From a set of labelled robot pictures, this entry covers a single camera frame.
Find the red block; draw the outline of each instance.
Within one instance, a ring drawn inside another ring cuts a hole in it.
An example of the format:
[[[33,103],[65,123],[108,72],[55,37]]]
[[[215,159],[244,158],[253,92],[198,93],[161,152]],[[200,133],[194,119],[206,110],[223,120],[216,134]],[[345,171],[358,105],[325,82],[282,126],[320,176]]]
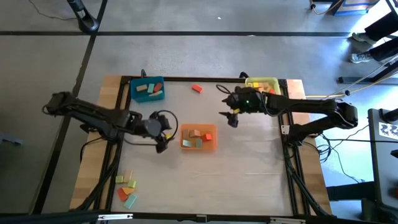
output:
[[[125,200],[127,200],[127,198],[129,198],[129,196],[127,196],[126,193],[124,193],[124,190],[122,188],[118,189],[118,195],[122,202],[124,202]]]
[[[161,90],[162,89],[162,84],[161,83],[158,83],[158,84],[156,84],[156,86],[155,86],[155,88],[154,88],[154,92],[157,92],[157,91],[159,91],[159,90]]]
[[[204,134],[201,136],[201,139],[203,141],[211,141],[212,137],[211,137],[211,134]]]
[[[197,91],[198,93],[202,93],[203,92],[203,88],[198,86],[198,85],[193,85],[192,86],[192,90]]]

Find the orange bin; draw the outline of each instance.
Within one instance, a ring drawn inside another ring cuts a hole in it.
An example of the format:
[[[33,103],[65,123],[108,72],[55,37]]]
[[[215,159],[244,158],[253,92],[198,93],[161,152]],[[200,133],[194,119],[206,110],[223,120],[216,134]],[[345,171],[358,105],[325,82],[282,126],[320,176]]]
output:
[[[183,150],[206,150],[206,151],[215,151],[217,149],[217,126],[214,124],[181,124],[181,137],[180,137],[180,147]],[[203,141],[202,147],[185,147],[182,145],[182,140],[188,140],[191,142],[195,142],[197,137],[189,137],[188,139],[183,139],[184,130],[198,130],[200,131],[200,135],[211,134],[212,140]]]

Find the yellow bin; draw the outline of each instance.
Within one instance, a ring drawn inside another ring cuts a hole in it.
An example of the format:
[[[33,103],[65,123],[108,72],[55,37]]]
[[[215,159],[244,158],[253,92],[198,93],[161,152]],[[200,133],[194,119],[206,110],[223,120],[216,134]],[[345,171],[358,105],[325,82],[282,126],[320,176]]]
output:
[[[247,78],[244,81],[244,86],[249,87],[248,83],[267,82],[274,90],[275,93],[280,95],[279,82],[277,78]]]

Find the wooden table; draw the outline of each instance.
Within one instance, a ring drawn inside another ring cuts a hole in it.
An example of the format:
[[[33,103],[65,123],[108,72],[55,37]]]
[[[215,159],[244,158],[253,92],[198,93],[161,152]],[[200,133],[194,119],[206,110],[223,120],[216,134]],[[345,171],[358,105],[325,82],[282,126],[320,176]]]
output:
[[[120,76],[106,76],[104,79],[104,84],[99,93],[99,100],[97,104],[105,108],[114,108],[119,92],[120,82]],[[303,83],[301,80],[287,80],[287,86],[290,98],[305,98]],[[128,88],[124,88],[121,109],[124,109],[124,105],[128,96]],[[293,119],[295,123],[298,124],[305,124],[310,121],[309,114],[306,113],[293,113]],[[90,133],[88,136],[88,141],[98,137],[99,136],[97,133]],[[310,138],[307,138],[306,142],[315,144],[315,141]],[[86,146],[83,160],[80,165],[78,178],[76,180],[75,191],[70,203],[70,208],[76,208],[79,206],[90,194],[94,186],[98,183],[103,165],[105,148],[106,141],[99,141]],[[325,181],[323,179],[322,168],[317,151],[307,145],[300,146],[299,150],[304,179],[308,190],[311,192],[315,200],[322,206],[322,208],[328,213],[331,213],[328,194],[326,192]],[[99,208],[105,208],[108,187],[109,181],[103,190]],[[297,186],[295,186],[295,194],[297,198],[298,211],[299,213],[303,213],[301,194]]]

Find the black pants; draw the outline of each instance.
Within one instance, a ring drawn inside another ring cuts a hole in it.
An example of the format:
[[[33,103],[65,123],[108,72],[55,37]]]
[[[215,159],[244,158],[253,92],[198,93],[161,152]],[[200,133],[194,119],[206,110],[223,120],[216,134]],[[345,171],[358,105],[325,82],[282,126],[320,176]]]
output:
[[[374,41],[378,41],[398,30],[398,18],[393,12],[388,13],[365,29],[366,34]],[[381,61],[398,54],[398,38],[369,50],[372,57]]]

